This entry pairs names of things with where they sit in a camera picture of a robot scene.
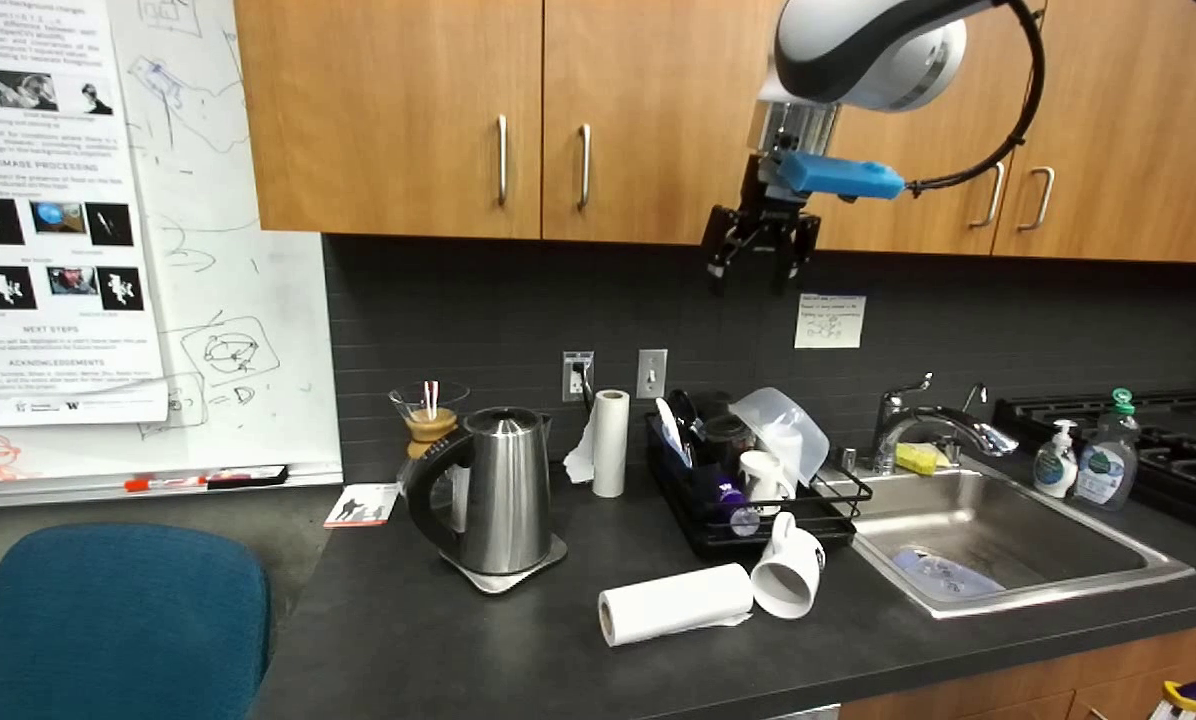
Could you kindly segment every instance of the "sink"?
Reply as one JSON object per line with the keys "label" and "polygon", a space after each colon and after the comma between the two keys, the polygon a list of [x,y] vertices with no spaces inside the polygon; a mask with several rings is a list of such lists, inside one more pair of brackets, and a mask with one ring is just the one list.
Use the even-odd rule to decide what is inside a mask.
{"label": "sink", "polygon": [[855,476],[874,482],[874,501],[855,504],[853,546],[938,618],[1194,575],[1189,562],[977,458],[934,479]]}

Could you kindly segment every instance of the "kettle handle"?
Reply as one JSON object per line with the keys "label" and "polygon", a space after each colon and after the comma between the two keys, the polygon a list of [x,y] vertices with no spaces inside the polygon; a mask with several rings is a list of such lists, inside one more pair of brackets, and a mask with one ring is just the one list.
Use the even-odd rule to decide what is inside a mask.
{"label": "kettle handle", "polygon": [[456,458],[463,458],[472,453],[472,434],[463,427],[456,427],[453,434],[445,434],[429,454],[412,458],[402,472],[405,482],[405,504],[412,525],[445,553],[445,555],[461,555],[461,530],[453,530],[448,525],[439,525],[436,506],[434,506],[434,482],[439,479],[439,472]]}

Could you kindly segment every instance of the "black backsplash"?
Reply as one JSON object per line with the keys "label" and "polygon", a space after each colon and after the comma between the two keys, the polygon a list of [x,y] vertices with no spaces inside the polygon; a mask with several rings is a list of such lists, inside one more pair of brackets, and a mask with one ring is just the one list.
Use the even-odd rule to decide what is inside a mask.
{"label": "black backsplash", "polygon": [[[579,430],[559,351],[596,351],[596,388],[632,388],[638,346],[667,346],[667,388],[785,388],[833,444],[867,444],[886,388],[938,373],[927,401],[1196,388],[1196,269],[818,254],[772,291],[772,260],[724,291],[701,251],[477,240],[329,240],[348,479],[390,479],[405,422],[390,388],[467,382],[467,408],[548,413],[553,454]],[[859,291],[859,351],[798,351],[798,291]]]}

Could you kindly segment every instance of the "poster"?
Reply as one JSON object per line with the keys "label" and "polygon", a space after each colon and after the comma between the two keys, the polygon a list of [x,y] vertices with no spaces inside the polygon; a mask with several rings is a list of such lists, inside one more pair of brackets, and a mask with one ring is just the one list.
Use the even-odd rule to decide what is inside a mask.
{"label": "poster", "polygon": [[168,417],[106,0],[0,0],[0,422]]}

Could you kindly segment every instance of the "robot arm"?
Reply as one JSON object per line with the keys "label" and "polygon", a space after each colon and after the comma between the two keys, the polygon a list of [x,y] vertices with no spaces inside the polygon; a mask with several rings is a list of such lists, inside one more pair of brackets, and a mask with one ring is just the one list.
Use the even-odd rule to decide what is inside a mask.
{"label": "robot arm", "polygon": [[703,251],[710,277],[724,279],[732,254],[779,251],[785,279],[818,246],[818,216],[799,216],[812,192],[845,198],[893,198],[927,189],[953,189],[1004,161],[1030,133],[1043,93],[1043,43],[1023,0],[785,0],[777,27],[777,81],[794,104],[833,114],[837,104],[907,112],[944,93],[966,60],[966,14],[1012,6],[1032,49],[1032,93],[1018,128],[982,165],[934,179],[905,179],[886,165],[833,161],[806,150],[806,135],[772,133],[770,147],[749,161],[742,209],[713,209]]}

